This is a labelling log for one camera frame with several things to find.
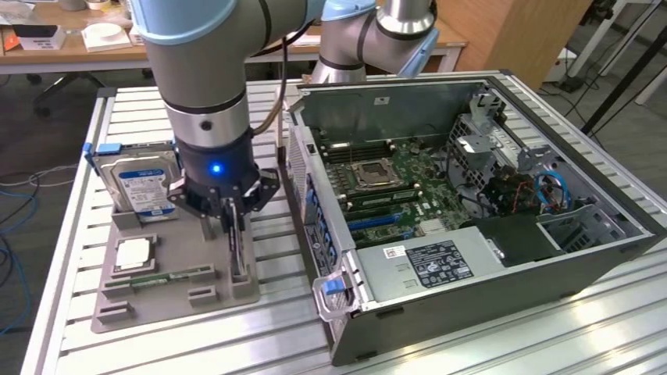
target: blue latch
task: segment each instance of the blue latch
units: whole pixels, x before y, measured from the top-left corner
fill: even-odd
[[[337,277],[333,280],[328,280],[324,285],[321,285],[321,290],[324,291],[324,295],[337,295],[345,291],[345,282],[341,277]]]
[[[97,155],[117,155],[121,152],[120,143],[102,143],[97,146]]]
[[[97,172],[97,168],[94,168],[94,162],[93,162],[93,144],[90,142],[85,142],[81,147],[81,153],[82,153],[82,158],[93,168],[94,174],[100,175]]]

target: wooden desk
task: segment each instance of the wooden desk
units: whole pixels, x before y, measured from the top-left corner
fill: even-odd
[[[88,20],[98,18],[102,12],[82,10],[78,12],[65,12],[57,4],[38,3],[34,7],[36,15],[45,23],[57,24],[70,30],[64,46],[58,51],[24,51],[16,47],[10,51],[0,54],[0,74],[18,73],[52,73],[76,72],[90,70],[118,70],[149,67],[145,57],[144,47],[132,47],[105,52],[88,53],[85,51],[84,40],[78,31],[88,25]],[[436,24],[440,29],[436,50],[433,51],[433,61],[431,70],[452,71],[459,58],[460,49],[465,46],[464,38],[439,20]],[[308,33],[318,34],[318,29],[313,27]],[[318,46],[290,46],[289,61],[317,60]],[[280,61],[280,53],[249,58],[248,63],[266,63]]]

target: blue pcie slot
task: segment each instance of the blue pcie slot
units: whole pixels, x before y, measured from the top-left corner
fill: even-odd
[[[357,221],[354,223],[346,224],[346,227],[349,230],[361,230],[361,229],[368,229],[372,227],[381,227],[383,225],[389,225],[395,224],[400,220],[400,213],[395,213],[391,216],[383,216],[379,217],[377,219],[369,219],[369,220],[362,220]]]

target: motherboard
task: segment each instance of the motherboard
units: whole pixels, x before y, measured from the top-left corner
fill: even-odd
[[[445,145],[436,137],[324,145],[321,150],[356,248],[455,230],[469,221],[445,178]]]

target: hard drive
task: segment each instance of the hard drive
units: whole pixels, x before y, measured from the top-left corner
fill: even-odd
[[[142,223],[178,216],[176,206],[166,200],[169,184],[180,176],[170,142],[100,145],[93,163],[118,213],[134,212]]]

